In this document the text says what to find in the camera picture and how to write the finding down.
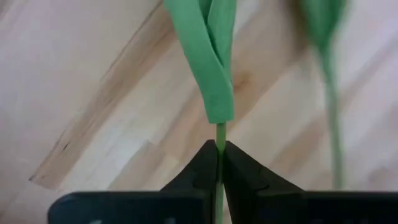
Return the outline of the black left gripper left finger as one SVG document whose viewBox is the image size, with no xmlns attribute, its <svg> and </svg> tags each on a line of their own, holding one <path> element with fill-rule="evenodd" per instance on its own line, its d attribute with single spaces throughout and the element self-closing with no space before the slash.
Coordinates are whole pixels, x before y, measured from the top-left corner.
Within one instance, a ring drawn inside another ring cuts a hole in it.
<svg viewBox="0 0 398 224">
<path fill-rule="evenodd" d="M 217 165 L 207 140 L 161 190 L 66 194 L 50 206 L 48 224 L 214 224 Z"/>
</svg>

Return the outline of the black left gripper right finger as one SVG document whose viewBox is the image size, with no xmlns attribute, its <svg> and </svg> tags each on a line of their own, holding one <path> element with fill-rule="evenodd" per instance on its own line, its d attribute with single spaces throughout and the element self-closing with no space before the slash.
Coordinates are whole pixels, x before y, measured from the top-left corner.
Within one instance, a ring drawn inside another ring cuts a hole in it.
<svg viewBox="0 0 398 224">
<path fill-rule="evenodd" d="M 398 224 L 398 192 L 304 190 L 231 142 L 223 180 L 233 224 Z"/>
</svg>

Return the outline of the dark red artificial tulip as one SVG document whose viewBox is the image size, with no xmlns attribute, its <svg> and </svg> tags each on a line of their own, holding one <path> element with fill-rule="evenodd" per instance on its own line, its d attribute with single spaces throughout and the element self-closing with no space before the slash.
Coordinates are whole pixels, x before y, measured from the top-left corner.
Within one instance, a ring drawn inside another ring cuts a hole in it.
<svg viewBox="0 0 398 224">
<path fill-rule="evenodd" d="M 345 183 L 341 142 L 339 96 L 333 59 L 333 38 L 346 7 L 346 0 L 300 0 L 306 35 L 316 48 L 323 69 L 325 98 L 330 132 L 333 188 Z"/>
</svg>

